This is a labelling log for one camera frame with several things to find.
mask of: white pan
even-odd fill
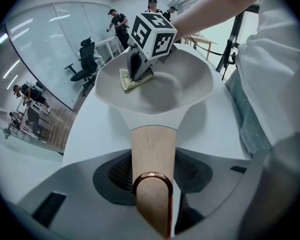
[[[187,110],[213,92],[212,72],[203,60],[177,49],[164,64],[158,61],[153,66],[151,80],[124,91],[119,68],[127,68],[127,53],[99,71],[95,94],[118,109],[130,128],[132,182],[138,181],[137,209],[160,234],[168,237],[172,204],[167,184],[173,182],[177,129]],[[158,174],[168,181],[151,177]]]

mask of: cube with fiducial markers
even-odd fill
[[[131,38],[148,60],[169,54],[177,30],[162,14],[139,13],[134,21]]]

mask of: teal pants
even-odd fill
[[[236,69],[226,81],[225,86],[233,97],[242,117],[240,137],[248,153],[253,156],[257,152],[271,149],[272,146],[242,88],[238,69]]]

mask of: wooden floor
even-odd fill
[[[92,88],[93,85],[91,84],[85,91],[86,95],[88,95]],[[43,132],[43,138],[41,140],[47,142],[47,145],[45,145],[47,149],[63,153],[71,127],[87,96],[83,97],[83,95],[81,95],[73,110],[63,105],[48,91],[45,91],[43,96],[52,109],[49,114],[40,114],[42,119],[49,122],[48,124],[43,120],[39,120],[39,125],[49,131]]]

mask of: wooden handle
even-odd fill
[[[177,131],[158,125],[143,126],[132,132],[132,183],[144,173],[159,173],[174,179]],[[154,177],[145,178],[136,187],[136,207],[163,236],[170,237],[172,196],[167,184]]]

